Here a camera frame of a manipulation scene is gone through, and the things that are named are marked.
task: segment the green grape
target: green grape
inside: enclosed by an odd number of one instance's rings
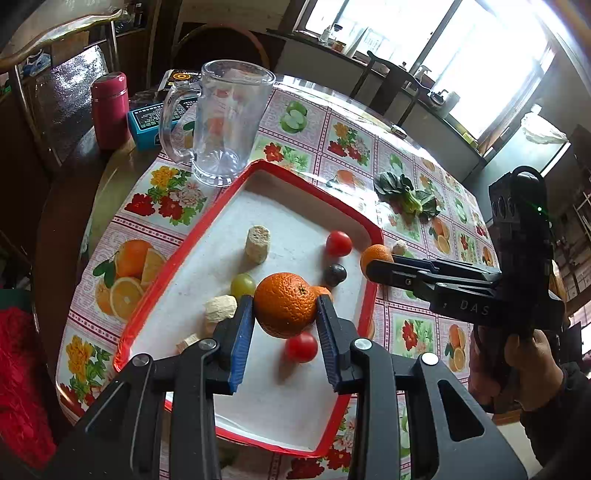
[[[232,279],[230,285],[230,295],[240,301],[243,295],[254,295],[256,289],[256,282],[248,273],[240,273]]]

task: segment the tray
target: tray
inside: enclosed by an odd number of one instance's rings
[[[262,265],[251,263],[243,253],[253,225],[271,231],[271,249]],[[220,195],[146,292],[121,335],[115,369],[120,371],[141,352],[154,359],[175,355],[178,342],[202,331],[205,301],[228,294],[237,273],[248,272],[258,283],[272,273],[289,271],[311,285],[321,284],[323,267],[330,263],[324,243],[335,229],[353,241],[353,251],[339,260],[348,277],[333,289],[335,309],[364,335],[377,285],[363,277],[359,257],[369,245],[383,243],[381,230],[292,172],[257,161]],[[317,336],[315,327],[312,331]],[[216,433],[275,452],[323,456],[349,397],[333,392],[320,352],[307,364],[289,364],[282,358],[284,342],[255,324],[238,392],[215,396]],[[172,398],[168,393],[168,409]]]

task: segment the thermos lid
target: thermos lid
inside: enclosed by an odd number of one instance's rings
[[[112,72],[98,77],[90,87],[93,100],[113,97],[127,90],[127,77],[123,72]]]

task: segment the mug handle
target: mug handle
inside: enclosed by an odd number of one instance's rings
[[[178,103],[188,96],[201,96],[200,82],[189,83],[185,81],[173,84],[170,88],[170,91],[168,92],[168,95],[164,99],[162,111],[160,112],[160,127],[158,129],[160,143],[168,157],[177,164],[185,162],[190,163],[195,157],[195,154],[191,148],[176,148],[170,138],[174,110],[176,109]]]

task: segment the red thermos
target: red thermos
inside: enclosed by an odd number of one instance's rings
[[[113,72],[97,78],[90,87],[92,121],[101,150],[116,150],[129,138],[127,77]]]

